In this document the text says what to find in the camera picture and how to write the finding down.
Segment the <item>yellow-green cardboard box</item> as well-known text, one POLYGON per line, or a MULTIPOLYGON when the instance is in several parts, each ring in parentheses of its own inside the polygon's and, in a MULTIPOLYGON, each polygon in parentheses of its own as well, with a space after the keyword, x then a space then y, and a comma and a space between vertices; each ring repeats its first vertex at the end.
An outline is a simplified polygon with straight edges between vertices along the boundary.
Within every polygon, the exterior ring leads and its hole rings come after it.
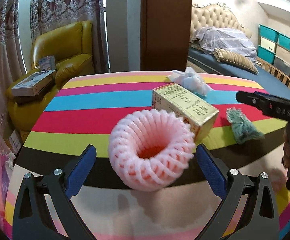
POLYGON ((219 114, 217 108, 177 83, 153 89, 152 107, 182 117, 190 124, 195 142, 202 141, 209 134, 219 114))

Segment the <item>green patterned cloth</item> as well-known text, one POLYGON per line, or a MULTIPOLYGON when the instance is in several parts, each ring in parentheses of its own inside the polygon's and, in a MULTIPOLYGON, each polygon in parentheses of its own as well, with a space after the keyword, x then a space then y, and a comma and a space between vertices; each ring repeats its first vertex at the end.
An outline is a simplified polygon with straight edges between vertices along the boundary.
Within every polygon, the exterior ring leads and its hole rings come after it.
POLYGON ((260 140, 265 137, 261 131, 257 130, 241 109, 234 107, 226 109, 226 118, 230 123, 234 139, 238 144, 244 144, 250 140, 260 140))

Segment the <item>lace curtain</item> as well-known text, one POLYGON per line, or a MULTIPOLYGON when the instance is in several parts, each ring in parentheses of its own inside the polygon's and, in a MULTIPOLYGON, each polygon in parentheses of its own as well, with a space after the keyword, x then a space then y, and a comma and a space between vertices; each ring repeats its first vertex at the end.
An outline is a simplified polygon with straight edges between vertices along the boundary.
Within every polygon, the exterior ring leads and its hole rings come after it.
POLYGON ((26 138, 37 118, 73 73, 61 72, 57 81, 43 96, 25 105, 18 105, 7 89, 25 74, 35 70, 32 56, 34 41, 42 34, 67 24, 92 22, 92 59, 80 71, 106 73, 108 63, 104 41, 103 0, 0 0, 0 154, 10 148, 3 133, 18 130, 26 138))

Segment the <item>plastic-wrapped bedding bundle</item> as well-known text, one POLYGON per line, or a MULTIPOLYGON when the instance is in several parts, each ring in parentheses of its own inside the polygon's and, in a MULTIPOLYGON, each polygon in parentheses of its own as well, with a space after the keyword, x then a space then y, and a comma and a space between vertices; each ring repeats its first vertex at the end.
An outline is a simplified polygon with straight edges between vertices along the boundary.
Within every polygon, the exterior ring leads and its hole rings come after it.
POLYGON ((212 53, 219 48, 238 53, 253 62, 257 59, 254 44, 238 29, 203 27, 195 32, 192 43, 205 53, 212 53))

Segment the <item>small picture book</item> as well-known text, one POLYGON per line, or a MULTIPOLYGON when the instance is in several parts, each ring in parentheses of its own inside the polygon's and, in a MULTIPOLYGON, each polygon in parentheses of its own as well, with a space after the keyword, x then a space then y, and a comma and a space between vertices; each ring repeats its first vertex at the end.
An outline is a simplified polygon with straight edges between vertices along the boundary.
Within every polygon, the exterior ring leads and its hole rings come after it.
POLYGON ((56 70, 56 62, 54 56, 46 56, 39 60, 39 68, 41 71, 56 70))

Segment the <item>stacked teal storage bins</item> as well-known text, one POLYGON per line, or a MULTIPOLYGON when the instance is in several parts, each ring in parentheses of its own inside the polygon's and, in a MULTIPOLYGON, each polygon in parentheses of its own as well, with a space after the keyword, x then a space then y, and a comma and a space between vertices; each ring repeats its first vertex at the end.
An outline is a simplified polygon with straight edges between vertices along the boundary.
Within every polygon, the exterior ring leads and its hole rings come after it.
POLYGON ((290 37, 260 24, 258 57, 290 77, 290 37))

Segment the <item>brown wooden door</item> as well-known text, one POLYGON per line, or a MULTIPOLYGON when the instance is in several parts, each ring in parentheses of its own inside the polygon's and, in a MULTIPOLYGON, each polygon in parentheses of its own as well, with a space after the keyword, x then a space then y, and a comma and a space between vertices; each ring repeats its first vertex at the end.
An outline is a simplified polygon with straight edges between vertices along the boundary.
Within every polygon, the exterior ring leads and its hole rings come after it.
POLYGON ((141 0, 141 71, 184 70, 192 0, 141 0))

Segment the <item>blue mattress bed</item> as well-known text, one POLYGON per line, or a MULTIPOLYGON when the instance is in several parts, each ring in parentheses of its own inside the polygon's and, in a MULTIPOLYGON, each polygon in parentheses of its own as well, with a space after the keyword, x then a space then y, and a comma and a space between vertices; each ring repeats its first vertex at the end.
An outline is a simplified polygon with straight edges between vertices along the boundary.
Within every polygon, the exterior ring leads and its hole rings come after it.
POLYGON ((259 83, 269 94, 290 100, 290 89, 262 68, 257 67, 258 74, 253 74, 230 64, 218 62, 214 55, 206 54, 192 47, 189 47, 187 59, 209 74, 220 74, 252 80, 259 83))

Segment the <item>striped gold pillow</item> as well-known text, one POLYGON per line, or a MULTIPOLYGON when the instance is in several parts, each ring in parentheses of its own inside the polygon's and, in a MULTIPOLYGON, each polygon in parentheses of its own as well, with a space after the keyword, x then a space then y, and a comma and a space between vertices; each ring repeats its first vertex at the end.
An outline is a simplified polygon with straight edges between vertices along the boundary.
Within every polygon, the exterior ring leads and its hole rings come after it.
POLYGON ((255 75, 258 75, 259 73, 256 66, 250 59, 238 53, 221 48, 215 48, 213 51, 213 55, 218 62, 230 64, 234 67, 238 67, 255 75))

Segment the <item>wooden crib rail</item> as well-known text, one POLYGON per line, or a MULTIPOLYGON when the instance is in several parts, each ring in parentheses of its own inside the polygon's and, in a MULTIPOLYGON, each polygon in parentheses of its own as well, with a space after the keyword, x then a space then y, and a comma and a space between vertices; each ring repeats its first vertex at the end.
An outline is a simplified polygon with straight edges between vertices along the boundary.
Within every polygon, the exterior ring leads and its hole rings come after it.
POLYGON ((267 61, 257 57, 256 64, 264 71, 273 75, 276 79, 282 82, 286 87, 290 89, 290 77, 284 74, 281 70, 269 64, 267 61))

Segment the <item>white plastic bag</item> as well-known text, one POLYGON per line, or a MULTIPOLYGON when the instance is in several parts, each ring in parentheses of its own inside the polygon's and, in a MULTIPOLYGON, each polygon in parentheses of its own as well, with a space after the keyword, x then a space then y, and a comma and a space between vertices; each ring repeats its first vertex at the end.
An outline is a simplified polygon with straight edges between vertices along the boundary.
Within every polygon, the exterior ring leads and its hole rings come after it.
POLYGON ((186 67, 184 72, 173 70, 167 78, 192 93, 200 96, 207 96, 213 91, 212 87, 205 83, 204 79, 191 67, 186 67))

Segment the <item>beige tufted headboard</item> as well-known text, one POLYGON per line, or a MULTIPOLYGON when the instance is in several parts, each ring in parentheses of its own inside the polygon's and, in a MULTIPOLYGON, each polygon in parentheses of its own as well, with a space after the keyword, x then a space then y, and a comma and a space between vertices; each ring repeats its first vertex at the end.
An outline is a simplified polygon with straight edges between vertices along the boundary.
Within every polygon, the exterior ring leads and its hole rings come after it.
POLYGON ((206 6, 191 5, 190 42, 195 40, 198 30, 203 27, 238 29, 248 39, 252 37, 252 32, 239 23, 225 3, 212 3, 206 6))

